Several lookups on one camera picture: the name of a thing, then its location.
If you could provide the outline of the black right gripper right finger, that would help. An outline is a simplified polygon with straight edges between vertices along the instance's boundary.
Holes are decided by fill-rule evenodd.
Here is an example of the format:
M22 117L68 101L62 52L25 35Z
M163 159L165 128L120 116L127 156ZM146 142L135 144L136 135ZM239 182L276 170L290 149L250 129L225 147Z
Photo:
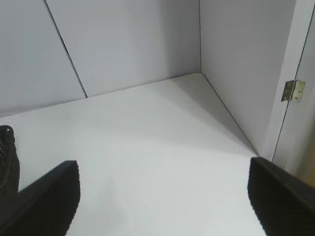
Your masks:
M315 190L272 162L253 157L248 179L250 204L268 236L313 236Z

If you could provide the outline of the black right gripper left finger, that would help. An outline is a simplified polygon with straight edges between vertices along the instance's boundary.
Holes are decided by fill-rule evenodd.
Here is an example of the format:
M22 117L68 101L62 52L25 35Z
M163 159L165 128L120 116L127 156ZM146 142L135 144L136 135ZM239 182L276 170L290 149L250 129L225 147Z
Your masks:
M81 197L76 161L62 162L0 208L2 236L64 236Z

